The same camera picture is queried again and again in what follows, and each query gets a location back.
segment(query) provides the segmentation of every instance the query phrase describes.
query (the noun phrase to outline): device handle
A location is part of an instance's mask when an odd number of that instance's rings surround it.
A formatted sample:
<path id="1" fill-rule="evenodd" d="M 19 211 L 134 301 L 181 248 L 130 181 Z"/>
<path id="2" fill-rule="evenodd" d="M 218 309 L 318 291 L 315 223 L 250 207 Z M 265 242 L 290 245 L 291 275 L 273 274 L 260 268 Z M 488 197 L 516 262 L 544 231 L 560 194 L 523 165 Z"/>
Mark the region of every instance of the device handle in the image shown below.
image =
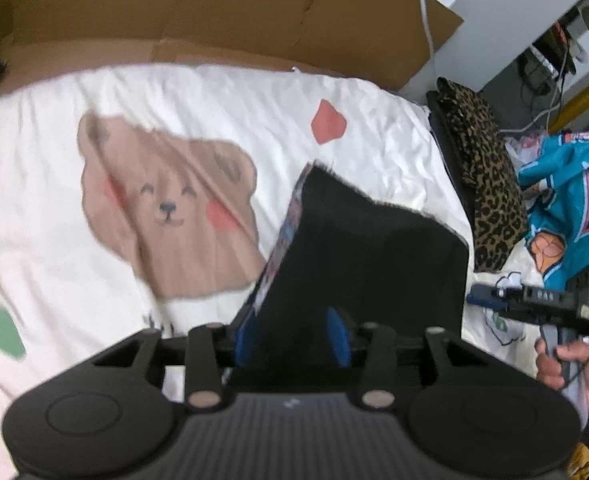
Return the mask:
<path id="1" fill-rule="evenodd" d="M 579 373 L 581 365 L 577 361 L 562 361 L 557 357 L 557 347 L 577 341 L 579 334 L 571 328 L 558 329 L 555 325 L 542 325 L 540 331 L 545 341 L 547 354 L 561 364 L 561 376 L 565 381 L 561 394 L 573 403 L 583 430 L 588 423 L 588 401 L 586 380 L 583 373 Z"/>

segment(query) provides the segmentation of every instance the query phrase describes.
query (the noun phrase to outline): leopard print fabric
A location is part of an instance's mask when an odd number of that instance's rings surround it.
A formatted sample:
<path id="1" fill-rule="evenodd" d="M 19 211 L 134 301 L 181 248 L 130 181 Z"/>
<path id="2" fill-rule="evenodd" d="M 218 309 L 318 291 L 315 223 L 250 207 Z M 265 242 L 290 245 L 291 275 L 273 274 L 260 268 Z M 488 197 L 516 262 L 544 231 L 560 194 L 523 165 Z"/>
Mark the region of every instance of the leopard print fabric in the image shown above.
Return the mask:
<path id="1" fill-rule="evenodd" d="M 463 183 L 475 193 L 475 270 L 501 270 L 527 232 L 526 205 L 489 104 L 440 78 L 439 105 L 462 157 Z"/>

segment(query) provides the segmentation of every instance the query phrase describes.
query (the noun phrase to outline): yellow pole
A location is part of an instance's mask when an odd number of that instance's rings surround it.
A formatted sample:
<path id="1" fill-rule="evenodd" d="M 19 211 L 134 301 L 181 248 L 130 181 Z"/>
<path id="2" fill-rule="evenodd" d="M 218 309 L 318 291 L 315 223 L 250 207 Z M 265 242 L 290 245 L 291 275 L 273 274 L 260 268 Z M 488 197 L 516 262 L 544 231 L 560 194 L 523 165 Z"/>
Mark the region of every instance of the yellow pole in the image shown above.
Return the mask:
<path id="1" fill-rule="evenodd" d="M 566 124 L 575 120 L 582 113 L 589 109 L 589 85 L 586 86 L 575 97 L 568 101 L 561 109 L 559 117 L 550 125 L 548 131 L 552 134 L 561 130 Z"/>

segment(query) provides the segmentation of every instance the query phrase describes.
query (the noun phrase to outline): yellow fabric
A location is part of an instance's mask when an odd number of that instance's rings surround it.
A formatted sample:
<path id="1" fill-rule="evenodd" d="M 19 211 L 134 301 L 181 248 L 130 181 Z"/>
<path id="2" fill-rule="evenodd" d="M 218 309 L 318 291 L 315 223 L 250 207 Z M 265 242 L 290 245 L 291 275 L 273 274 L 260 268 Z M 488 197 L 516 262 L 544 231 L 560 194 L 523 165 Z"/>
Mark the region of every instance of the yellow fabric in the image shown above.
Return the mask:
<path id="1" fill-rule="evenodd" d="M 571 480 L 587 480 L 589 478 L 589 449 L 582 443 L 577 444 L 566 468 L 566 473 Z"/>

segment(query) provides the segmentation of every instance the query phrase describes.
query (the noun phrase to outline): bear mouth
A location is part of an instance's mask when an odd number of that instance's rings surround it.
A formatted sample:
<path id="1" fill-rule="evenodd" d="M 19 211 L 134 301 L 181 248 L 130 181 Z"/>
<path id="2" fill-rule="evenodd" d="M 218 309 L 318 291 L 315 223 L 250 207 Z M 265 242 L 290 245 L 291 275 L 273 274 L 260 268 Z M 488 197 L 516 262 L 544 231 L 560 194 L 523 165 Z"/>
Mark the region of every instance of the bear mouth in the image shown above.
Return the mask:
<path id="1" fill-rule="evenodd" d="M 163 226 L 180 227 L 183 225 L 183 218 L 170 218 L 169 216 L 163 220 L 155 218 L 154 221 Z"/>

